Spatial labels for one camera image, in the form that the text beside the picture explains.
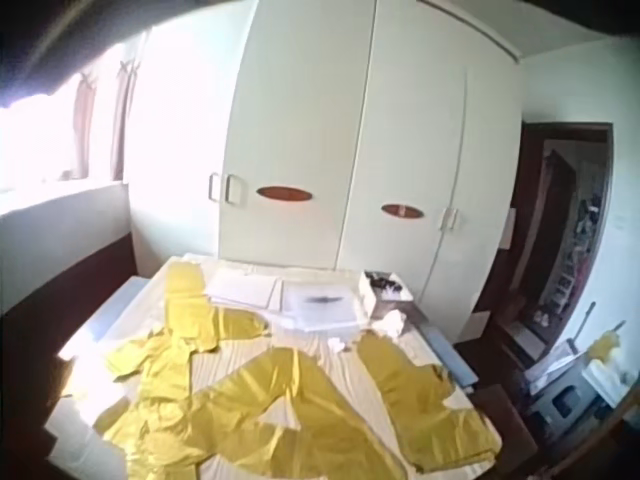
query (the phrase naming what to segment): window sill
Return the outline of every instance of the window sill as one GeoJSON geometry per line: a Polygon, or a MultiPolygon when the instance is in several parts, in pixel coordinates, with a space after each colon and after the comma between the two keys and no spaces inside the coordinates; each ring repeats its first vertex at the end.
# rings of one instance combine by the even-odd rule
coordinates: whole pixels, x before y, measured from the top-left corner
{"type": "Polygon", "coordinates": [[[0,217],[15,212],[16,210],[33,207],[34,205],[39,205],[56,198],[121,183],[120,181],[69,180],[65,182],[43,183],[29,188],[3,192],[0,193],[0,217]]]}

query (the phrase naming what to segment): curtain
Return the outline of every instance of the curtain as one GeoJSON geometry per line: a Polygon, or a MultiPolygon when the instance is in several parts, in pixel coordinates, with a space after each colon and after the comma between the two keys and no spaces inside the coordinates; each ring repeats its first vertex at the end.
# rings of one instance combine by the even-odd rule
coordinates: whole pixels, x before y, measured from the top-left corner
{"type": "Polygon", "coordinates": [[[82,73],[78,83],[76,100],[73,108],[73,131],[75,134],[76,155],[69,172],[69,178],[79,179],[89,176],[89,141],[91,135],[91,119],[96,100],[96,83],[88,74],[82,73]]]}
{"type": "Polygon", "coordinates": [[[133,62],[121,62],[117,77],[115,115],[113,118],[113,141],[111,143],[111,179],[122,180],[124,172],[124,142],[129,116],[136,68],[133,62]]]}
{"type": "Polygon", "coordinates": [[[127,120],[131,112],[133,93],[138,79],[140,58],[151,30],[136,37],[128,45],[131,60],[120,62],[117,77],[117,94],[115,115],[113,119],[113,141],[111,142],[111,180],[122,180],[124,174],[124,145],[127,131],[127,120]]]}

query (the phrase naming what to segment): oval wooden handle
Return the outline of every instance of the oval wooden handle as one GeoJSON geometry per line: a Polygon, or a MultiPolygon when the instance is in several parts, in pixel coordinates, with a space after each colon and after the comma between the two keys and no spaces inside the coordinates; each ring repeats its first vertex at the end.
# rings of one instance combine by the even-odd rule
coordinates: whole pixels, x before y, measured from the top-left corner
{"type": "Polygon", "coordinates": [[[306,202],[313,197],[306,190],[282,186],[261,187],[256,190],[256,193],[270,200],[280,200],[282,202],[306,202]]]}
{"type": "Polygon", "coordinates": [[[382,211],[398,218],[422,218],[424,212],[410,205],[402,205],[398,203],[388,203],[382,206],[382,211]]]}

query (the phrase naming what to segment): window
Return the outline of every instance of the window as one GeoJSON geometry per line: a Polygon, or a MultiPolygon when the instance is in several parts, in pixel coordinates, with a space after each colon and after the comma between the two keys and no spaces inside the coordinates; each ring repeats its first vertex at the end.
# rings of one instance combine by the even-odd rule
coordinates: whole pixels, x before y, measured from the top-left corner
{"type": "Polygon", "coordinates": [[[122,178],[125,122],[148,35],[113,46],[53,94],[0,109],[0,193],[122,178]]]}
{"type": "Polygon", "coordinates": [[[0,192],[72,176],[80,78],[72,76],[53,95],[35,95],[0,109],[0,192]]]}

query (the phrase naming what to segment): white wardrobe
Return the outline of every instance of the white wardrobe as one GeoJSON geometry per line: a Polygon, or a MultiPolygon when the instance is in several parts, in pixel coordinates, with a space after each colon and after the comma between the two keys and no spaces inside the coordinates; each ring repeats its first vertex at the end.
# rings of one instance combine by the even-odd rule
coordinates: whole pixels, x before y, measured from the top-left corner
{"type": "Polygon", "coordinates": [[[188,251],[394,271],[455,341],[509,207],[520,78],[437,5],[240,0],[154,29],[125,151],[141,273],[188,251]]]}

